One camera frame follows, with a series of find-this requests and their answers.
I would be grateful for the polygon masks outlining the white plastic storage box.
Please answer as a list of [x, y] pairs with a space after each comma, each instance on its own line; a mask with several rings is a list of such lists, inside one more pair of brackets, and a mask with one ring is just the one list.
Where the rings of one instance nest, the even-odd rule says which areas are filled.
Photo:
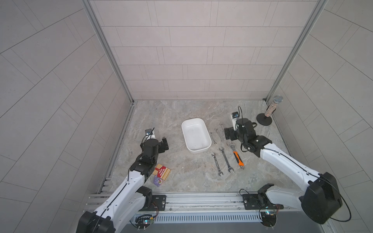
[[209, 131], [201, 118], [185, 120], [181, 128], [186, 147], [190, 153], [197, 154], [205, 152], [211, 147], [212, 140]]

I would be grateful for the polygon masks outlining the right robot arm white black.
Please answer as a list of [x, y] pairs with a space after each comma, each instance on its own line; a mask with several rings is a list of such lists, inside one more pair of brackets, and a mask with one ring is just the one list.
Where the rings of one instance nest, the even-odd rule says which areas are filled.
[[312, 170], [283, 152], [268, 138], [258, 136], [254, 130], [257, 123], [240, 118], [237, 112], [233, 113], [232, 124], [232, 127], [224, 128], [227, 140], [238, 140], [242, 152], [253, 153], [274, 165], [300, 188], [300, 191], [297, 191], [268, 183], [258, 190], [256, 196], [250, 193], [244, 195], [244, 200], [248, 203], [258, 204], [259, 217], [264, 226], [275, 225], [276, 214], [272, 214], [270, 210], [277, 211], [281, 205], [302, 210], [318, 224], [325, 224], [346, 205], [332, 174], [321, 174]]

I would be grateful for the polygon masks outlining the long silver open-end wrench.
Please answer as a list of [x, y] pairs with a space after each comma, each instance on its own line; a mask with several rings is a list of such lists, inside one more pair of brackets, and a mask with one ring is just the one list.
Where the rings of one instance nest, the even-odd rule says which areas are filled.
[[223, 176], [223, 172], [222, 172], [221, 169], [220, 169], [219, 163], [218, 163], [217, 158], [216, 158], [216, 154], [215, 154], [215, 153], [212, 153], [211, 156], [213, 157], [214, 162], [215, 162], [215, 165], [216, 165], [216, 167], [217, 167], [218, 175], [219, 175], [220, 177]]

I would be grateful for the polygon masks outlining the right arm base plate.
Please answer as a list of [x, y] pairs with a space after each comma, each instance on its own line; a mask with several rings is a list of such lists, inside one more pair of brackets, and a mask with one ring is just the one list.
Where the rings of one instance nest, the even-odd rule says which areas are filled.
[[262, 194], [241, 194], [245, 210], [282, 210], [283, 205], [273, 204]]

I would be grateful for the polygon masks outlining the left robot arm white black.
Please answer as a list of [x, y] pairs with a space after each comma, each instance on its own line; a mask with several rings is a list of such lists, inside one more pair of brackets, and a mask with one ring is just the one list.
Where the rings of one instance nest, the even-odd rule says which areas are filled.
[[151, 205], [152, 190], [143, 185], [154, 172], [158, 155], [169, 146], [165, 137], [158, 141], [151, 136], [140, 147], [142, 152], [131, 165], [127, 177], [94, 212], [83, 213], [77, 233], [120, 233], [138, 211]]

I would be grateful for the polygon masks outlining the large silver combination wrench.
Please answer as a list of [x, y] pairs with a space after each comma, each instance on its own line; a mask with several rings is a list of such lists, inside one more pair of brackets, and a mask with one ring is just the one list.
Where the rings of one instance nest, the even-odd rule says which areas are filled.
[[234, 173], [234, 169], [231, 167], [231, 165], [230, 165], [230, 163], [229, 163], [229, 161], [228, 161], [228, 159], [227, 159], [227, 156], [226, 156], [226, 154], [225, 154], [224, 148], [223, 148], [223, 147], [219, 147], [219, 150], [220, 150], [220, 152], [222, 153], [222, 156], [223, 156], [223, 158], [224, 158], [224, 160], [225, 160], [225, 162], [226, 162], [226, 164], [227, 164], [228, 172], [229, 172], [230, 174]]

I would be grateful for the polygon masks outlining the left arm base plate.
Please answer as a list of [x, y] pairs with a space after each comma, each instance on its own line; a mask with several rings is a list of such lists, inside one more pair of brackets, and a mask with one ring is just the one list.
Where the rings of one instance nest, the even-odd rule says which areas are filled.
[[152, 195], [152, 198], [146, 197], [145, 205], [142, 209], [140, 209], [140, 212], [144, 211], [156, 211], [157, 209], [159, 211], [165, 210], [166, 205], [166, 195]]

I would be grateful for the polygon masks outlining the orange handled adjustable wrench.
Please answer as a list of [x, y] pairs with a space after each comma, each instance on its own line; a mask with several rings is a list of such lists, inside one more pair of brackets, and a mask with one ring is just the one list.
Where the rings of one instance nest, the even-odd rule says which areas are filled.
[[232, 152], [233, 152], [233, 154], [234, 154], [234, 156], [235, 156], [235, 159], [236, 159], [236, 161], [237, 161], [239, 167], [240, 167], [242, 170], [245, 169], [244, 163], [243, 163], [241, 157], [239, 156], [238, 151], [236, 150], [235, 145], [234, 145], [233, 143], [229, 142], [229, 141], [227, 141], [227, 145], [231, 148], [231, 150], [232, 150]]

